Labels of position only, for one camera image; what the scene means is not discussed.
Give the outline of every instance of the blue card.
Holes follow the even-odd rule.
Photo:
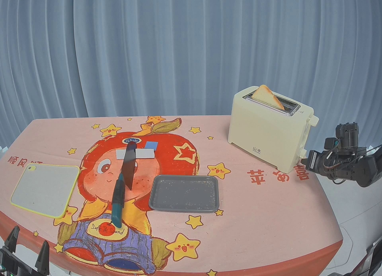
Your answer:
[[[157,141],[146,141],[146,144],[144,146],[145,149],[154,149],[154,151],[157,149],[158,142]]]

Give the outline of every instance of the cartoon eye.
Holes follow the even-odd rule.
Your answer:
[[[99,163],[97,167],[97,172],[105,173],[107,170],[109,170],[111,163],[112,162],[110,161],[110,159],[104,159],[102,162]]]

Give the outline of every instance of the table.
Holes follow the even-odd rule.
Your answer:
[[[19,244],[38,253],[47,240],[50,261],[83,276],[319,275],[342,235],[316,175],[301,165],[285,175],[228,144],[229,122],[230,116],[32,121],[0,160],[2,239],[18,225]],[[115,150],[129,141],[138,148],[157,142],[157,148],[154,159],[137,160],[133,190],[126,191],[125,231],[114,231],[103,221],[122,165]],[[10,204],[32,161],[80,167],[63,218]],[[152,211],[148,198],[159,174],[216,176],[219,210]]]

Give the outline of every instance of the sticky note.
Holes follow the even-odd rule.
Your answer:
[[[126,150],[116,150],[117,159],[125,158]],[[135,149],[136,159],[153,159],[155,158],[154,149]]]
[[[144,146],[145,149],[154,149],[154,151],[157,149],[158,142],[157,141],[146,141],[146,144]]]
[[[153,159],[154,149],[135,149],[136,159]]]

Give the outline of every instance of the cartoon hair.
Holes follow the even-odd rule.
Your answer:
[[[158,142],[155,158],[159,162],[160,174],[167,175],[196,175],[199,170],[198,152],[194,145],[182,136],[170,133],[133,136],[135,132],[121,132],[98,140],[82,159],[83,170],[78,177],[79,193],[89,202],[96,200],[84,187],[85,176],[95,167],[96,161],[109,150],[125,149],[128,138],[141,140],[137,148],[143,149],[147,141]],[[149,211],[150,192],[136,200],[134,204],[143,211]]]

